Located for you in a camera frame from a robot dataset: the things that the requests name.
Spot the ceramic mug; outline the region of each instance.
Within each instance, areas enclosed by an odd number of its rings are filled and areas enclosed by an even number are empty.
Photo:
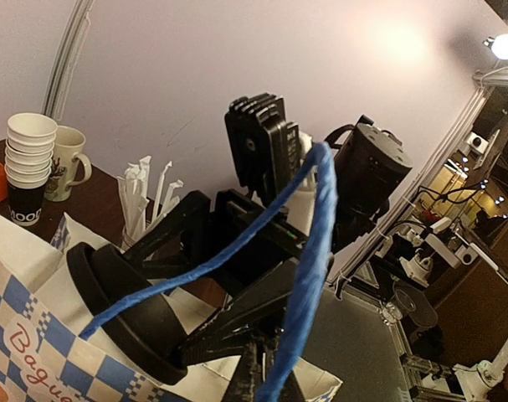
[[[53,164],[51,177],[45,189],[45,198],[49,201],[65,201],[71,195],[73,186],[85,183],[92,175],[92,165],[83,148],[85,147],[85,135],[71,127],[59,126],[54,140]],[[82,180],[75,182],[75,174],[79,163],[85,169]]]

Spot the ceiling light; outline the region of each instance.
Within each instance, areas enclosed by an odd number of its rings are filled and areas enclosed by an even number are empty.
[[[508,60],[508,33],[499,35],[495,39],[488,38],[485,41],[485,45],[494,52],[497,59]]]

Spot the paper cup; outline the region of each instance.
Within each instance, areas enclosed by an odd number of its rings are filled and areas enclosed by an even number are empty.
[[[29,154],[38,154],[38,153],[44,153],[44,152],[50,152],[54,148],[54,138],[53,140],[43,142],[43,143],[31,143],[31,142],[21,142],[18,140],[15,140],[11,137],[8,137],[7,139],[8,145],[15,149],[16,151],[20,151],[22,153],[29,153]]]
[[[14,161],[25,163],[25,164],[34,164],[38,162],[48,161],[53,157],[53,150],[41,153],[25,153],[18,151],[17,149],[13,149],[8,144],[8,140],[6,140],[6,148],[4,150],[4,154],[7,157],[11,157]]]
[[[42,213],[47,179],[23,182],[7,173],[10,217],[19,226],[32,226]]]
[[[7,164],[4,165],[4,169],[6,170],[6,174],[10,175],[11,178],[23,183],[37,182],[39,180],[43,180],[44,178],[49,178],[49,175],[51,174],[50,164],[39,172],[21,172],[8,166]]]
[[[13,170],[24,173],[37,173],[51,166],[51,159],[36,163],[24,163],[12,159],[9,155],[4,158],[4,162]]]
[[[54,141],[58,125],[38,113],[18,113],[8,119],[8,138],[22,143],[42,144]]]

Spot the dark wooden table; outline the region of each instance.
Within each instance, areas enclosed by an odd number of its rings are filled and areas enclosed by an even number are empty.
[[[4,141],[0,141],[2,163],[4,148]],[[92,177],[87,183],[73,188],[68,200],[62,203],[44,200],[39,222],[27,229],[49,242],[64,212],[96,234],[116,245],[120,244],[124,219],[118,196],[118,184],[115,178],[97,167],[92,167]],[[0,203],[0,214],[10,219],[7,200]]]

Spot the blue cord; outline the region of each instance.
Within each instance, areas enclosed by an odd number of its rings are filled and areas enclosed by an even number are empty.
[[[124,310],[167,290],[195,281],[219,268],[274,218],[315,165],[318,167],[318,185],[310,238],[296,269],[295,285],[289,298],[284,332],[280,339],[275,365],[256,398],[258,402],[276,402],[285,381],[304,350],[326,278],[331,232],[336,220],[337,195],[333,156],[331,149],[324,142],[313,146],[299,172],[278,198],[231,245],[186,274],[123,297],[114,306],[95,316],[80,337],[88,340],[99,327]]]

